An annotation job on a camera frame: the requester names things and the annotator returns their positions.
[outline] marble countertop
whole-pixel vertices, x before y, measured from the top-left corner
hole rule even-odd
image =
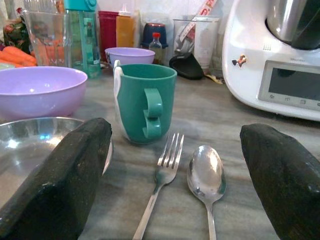
[[[115,120],[112,72],[90,80],[73,117],[103,117],[112,125],[114,154],[102,177],[80,240],[132,239],[154,190],[154,173],[166,138],[135,145]],[[291,135],[317,158],[320,123],[257,110],[235,99],[226,85],[210,79],[178,78],[170,130],[185,134],[175,180],[158,196],[144,239],[209,239],[205,205],[189,190],[187,168],[193,151],[210,145],[225,168],[227,189],[213,207],[218,240],[278,240],[253,187],[240,142],[243,125],[264,123]]]

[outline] plastic container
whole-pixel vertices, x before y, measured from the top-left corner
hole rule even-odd
[[[116,18],[117,12],[99,11],[98,18],[100,23],[100,55],[103,61],[107,61],[105,49],[117,46],[116,38]]]
[[[160,36],[161,34],[159,32],[154,32],[152,34],[153,41],[149,44],[149,50],[155,52],[153,63],[162,65],[163,53],[162,53],[162,45],[159,40]]]
[[[116,17],[116,46],[133,48],[135,43],[135,19],[124,4]]]

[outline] metal bowl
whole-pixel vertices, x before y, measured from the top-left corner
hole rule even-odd
[[[44,117],[0,125],[0,208],[64,138],[83,121],[66,117]],[[110,142],[103,173],[113,155]]]

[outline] clear plastic bottle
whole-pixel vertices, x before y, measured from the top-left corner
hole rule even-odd
[[[162,65],[162,45],[159,41],[160,36],[159,32],[152,33],[153,41],[149,44],[149,50],[155,52],[153,63]]]

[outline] blue lid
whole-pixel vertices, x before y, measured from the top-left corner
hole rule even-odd
[[[63,4],[66,10],[95,12],[97,0],[64,0]]]

